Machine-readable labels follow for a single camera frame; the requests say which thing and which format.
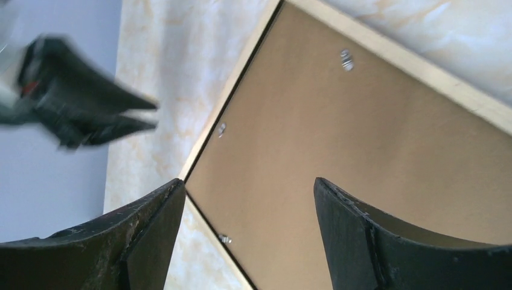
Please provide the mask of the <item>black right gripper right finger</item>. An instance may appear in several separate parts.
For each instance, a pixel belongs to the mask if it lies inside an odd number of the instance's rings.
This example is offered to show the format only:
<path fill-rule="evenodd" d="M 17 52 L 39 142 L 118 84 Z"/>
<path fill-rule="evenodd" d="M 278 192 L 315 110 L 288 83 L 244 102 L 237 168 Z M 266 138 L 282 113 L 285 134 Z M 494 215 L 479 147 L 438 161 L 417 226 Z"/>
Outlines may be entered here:
<path fill-rule="evenodd" d="M 511 246 L 436 233 L 325 178 L 313 186 L 334 289 L 510 289 Z"/>

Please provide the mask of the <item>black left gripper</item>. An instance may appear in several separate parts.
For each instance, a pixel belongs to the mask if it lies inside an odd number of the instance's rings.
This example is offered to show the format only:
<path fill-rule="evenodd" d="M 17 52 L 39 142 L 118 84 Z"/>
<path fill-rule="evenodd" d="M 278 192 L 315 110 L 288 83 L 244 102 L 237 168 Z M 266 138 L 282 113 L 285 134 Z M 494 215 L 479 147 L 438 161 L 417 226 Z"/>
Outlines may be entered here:
<path fill-rule="evenodd" d="M 38 76 L 43 67 L 63 89 L 63 99 L 78 107 L 110 114 L 156 110 L 157 104 L 95 69 L 63 37 L 37 37 L 28 45 L 1 42 L 1 126 L 39 124 L 60 147 L 101 146 L 137 132 L 155 130 L 157 122 L 123 115 L 64 120 L 51 112 L 49 84 Z"/>

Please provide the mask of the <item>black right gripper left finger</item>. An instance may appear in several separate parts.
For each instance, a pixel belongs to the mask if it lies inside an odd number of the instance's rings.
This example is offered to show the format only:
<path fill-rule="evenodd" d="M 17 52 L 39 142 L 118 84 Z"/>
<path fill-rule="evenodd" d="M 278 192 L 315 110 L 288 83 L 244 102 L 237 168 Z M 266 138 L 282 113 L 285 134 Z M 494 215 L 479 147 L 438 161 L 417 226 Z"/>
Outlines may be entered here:
<path fill-rule="evenodd" d="M 44 239 L 1 244 L 2 289 L 163 289 L 185 184 L 173 179 L 134 202 Z"/>

